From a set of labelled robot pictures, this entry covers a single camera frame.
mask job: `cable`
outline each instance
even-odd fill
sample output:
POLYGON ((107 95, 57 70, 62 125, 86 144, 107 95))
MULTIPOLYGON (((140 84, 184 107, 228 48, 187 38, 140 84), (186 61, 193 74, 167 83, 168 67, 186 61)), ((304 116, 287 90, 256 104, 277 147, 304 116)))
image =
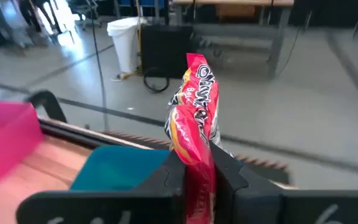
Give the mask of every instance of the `cable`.
MULTIPOLYGON (((102 68, 100 65, 100 57, 99 57, 99 50, 98 50, 98 43, 96 41, 96 34, 94 31, 94 13, 93 13, 93 7, 91 2, 87 1, 89 4, 89 7, 91 9, 91 20, 92 20, 92 34, 93 34, 93 43, 94 43, 94 48, 96 51, 96 60, 98 62, 98 69, 99 69, 99 77, 100 77, 100 86, 101 86, 101 91, 102 91, 102 104, 103 104, 103 108, 107 108, 107 100, 106 100, 106 89, 104 87, 104 81, 103 81, 103 73, 102 73, 102 68)), ((108 120, 108 115, 107 113, 103 112, 103 121, 104 121, 104 130, 105 131, 109 131, 109 120, 108 120)))
POLYGON ((283 68, 282 68, 281 71, 277 74, 277 76, 280 76, 281 73, 283 73, 285 67, 287 67, 287 65, 288 65, 288 63, 289 63, 289 61, 290 61, 291 55, 292 55, 292 51, 293 51, 293 49, 295 48, 296 40, 298 40, 298 36, 299 36, 299 31, 300 31, 300 30, 301 30, 301 29, 299 28, 298 31, 296 32, 295 40, 293 41, 293 44, 292 44, 290 53, 288 54, 287 61, 285 62, 283 68))

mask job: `person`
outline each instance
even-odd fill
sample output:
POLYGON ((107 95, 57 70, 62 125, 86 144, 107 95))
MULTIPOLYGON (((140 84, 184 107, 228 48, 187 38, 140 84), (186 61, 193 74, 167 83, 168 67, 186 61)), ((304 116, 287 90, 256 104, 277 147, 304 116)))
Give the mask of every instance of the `person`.
MULTIPOLYGON (((34 26, 37 32, 41 32, 40 24, 38 23, 37 17, 34 14, 34 10, 32 10, 32 5, 30 1, 31 0, 19 0, 20 12, 22 13, 24 20, 29 26, 34 26)), ((47 1, 48 0, 33 0, 33 3, 41 10, 42 14, 47 19, 50 27, 54 29, 55 26, 44 8, 44 3, 46 3, 47 1)))

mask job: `chip bag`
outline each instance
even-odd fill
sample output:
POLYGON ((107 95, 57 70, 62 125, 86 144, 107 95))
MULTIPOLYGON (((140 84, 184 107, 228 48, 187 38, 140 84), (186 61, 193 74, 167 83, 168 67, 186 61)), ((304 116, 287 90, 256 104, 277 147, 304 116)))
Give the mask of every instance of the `chip bag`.
POLYGON ((186 164, 186 223, 214 220, 216 180, 209 140, 220 143, 218 83, 204 56, 187 54, 188 70, 169 102, 165 132, 186 164))

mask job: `teal cloth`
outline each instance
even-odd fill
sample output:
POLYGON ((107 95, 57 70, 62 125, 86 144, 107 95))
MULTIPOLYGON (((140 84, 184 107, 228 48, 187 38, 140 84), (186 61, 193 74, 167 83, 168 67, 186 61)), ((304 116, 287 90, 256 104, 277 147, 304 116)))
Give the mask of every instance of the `teal cloth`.
POLYGON ((70 190, 130 190, 158 169, 168 155, 166 150, 99 147, 89 156, 70 190))

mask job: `chair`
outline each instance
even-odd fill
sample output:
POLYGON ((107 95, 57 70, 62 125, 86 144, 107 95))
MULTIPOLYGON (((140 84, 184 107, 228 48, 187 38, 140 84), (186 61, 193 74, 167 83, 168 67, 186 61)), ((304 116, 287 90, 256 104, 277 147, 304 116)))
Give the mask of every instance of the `chair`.
POLYGON ((73 14, 80 16, 80 26, 82 30, 85 30, 87 24, 95 24, 101 27, 98 14, 98 4, 95 0, 68 0, 68 7, 73 14))

